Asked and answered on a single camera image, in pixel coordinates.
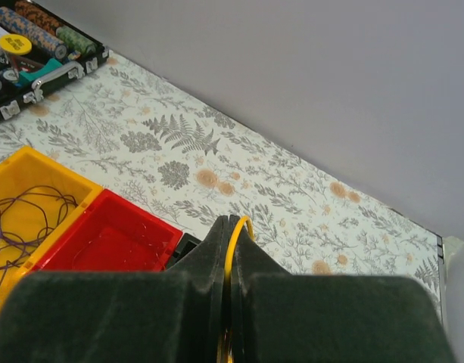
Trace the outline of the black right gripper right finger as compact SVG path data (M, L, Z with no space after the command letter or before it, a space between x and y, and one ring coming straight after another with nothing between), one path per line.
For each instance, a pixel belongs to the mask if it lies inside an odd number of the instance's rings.
M438 314L400 276L293 275L242 232L232 270L236 362L453 362Z

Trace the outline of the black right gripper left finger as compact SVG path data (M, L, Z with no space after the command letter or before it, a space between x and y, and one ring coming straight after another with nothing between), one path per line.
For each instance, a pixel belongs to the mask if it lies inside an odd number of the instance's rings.
M215 362L230 221L162 272L38 271L0 312L0 362Z

